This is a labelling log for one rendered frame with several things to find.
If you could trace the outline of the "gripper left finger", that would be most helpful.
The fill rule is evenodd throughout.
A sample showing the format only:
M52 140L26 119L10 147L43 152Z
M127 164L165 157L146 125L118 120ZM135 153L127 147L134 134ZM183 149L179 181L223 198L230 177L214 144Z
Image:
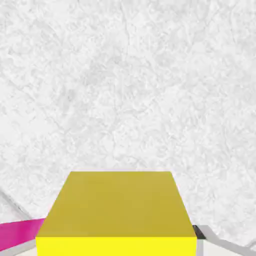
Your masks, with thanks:
M0 256L38 256L36 240L30 240L0 251Z

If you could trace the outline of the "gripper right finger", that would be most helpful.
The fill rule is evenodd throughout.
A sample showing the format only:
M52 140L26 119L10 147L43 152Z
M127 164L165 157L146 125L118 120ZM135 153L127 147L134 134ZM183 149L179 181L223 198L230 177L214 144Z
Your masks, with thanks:
M193 225L197 237L195 256L256 256L256 239L240 246L218 238L208 225Z

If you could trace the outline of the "large magenta box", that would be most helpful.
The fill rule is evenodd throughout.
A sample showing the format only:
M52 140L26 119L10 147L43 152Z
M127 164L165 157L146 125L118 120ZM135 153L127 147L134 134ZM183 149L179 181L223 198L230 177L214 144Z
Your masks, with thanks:
M0 223L0 251L34 240L45 218Z

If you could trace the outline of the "small yellow cube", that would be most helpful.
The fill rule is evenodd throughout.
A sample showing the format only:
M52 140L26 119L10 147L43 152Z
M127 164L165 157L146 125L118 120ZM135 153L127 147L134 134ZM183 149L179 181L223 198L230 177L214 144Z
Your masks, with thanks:
M36 236L37 256L196 256L169 171L73 171Z

